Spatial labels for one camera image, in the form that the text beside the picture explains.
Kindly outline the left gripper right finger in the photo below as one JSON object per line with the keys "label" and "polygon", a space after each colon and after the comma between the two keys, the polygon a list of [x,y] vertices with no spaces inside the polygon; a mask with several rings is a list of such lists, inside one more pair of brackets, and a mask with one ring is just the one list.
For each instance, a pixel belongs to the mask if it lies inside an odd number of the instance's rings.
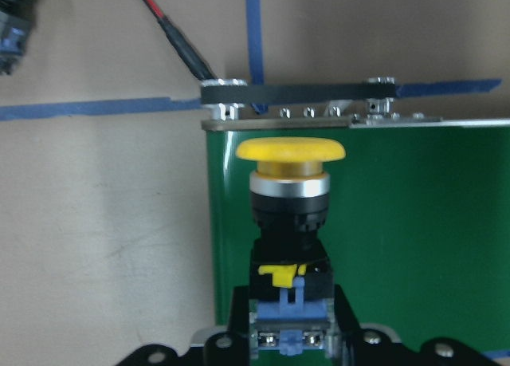
{"label": "left gripper right finger", "polygon": [[332,365],[368,365],[371,333],[362,329],[342,287],[334,285],[334,322],[327,355]]}

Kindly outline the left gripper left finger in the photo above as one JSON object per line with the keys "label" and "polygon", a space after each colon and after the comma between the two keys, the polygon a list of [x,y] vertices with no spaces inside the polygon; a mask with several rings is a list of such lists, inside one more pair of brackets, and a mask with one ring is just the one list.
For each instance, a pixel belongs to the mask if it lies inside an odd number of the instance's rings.
{"label": "left gripper left finger", "polygon": [[236,286],[233,289],[227,326],[206,341],[203,357],[204,365],[250,365],[249,288],[247,286]]}

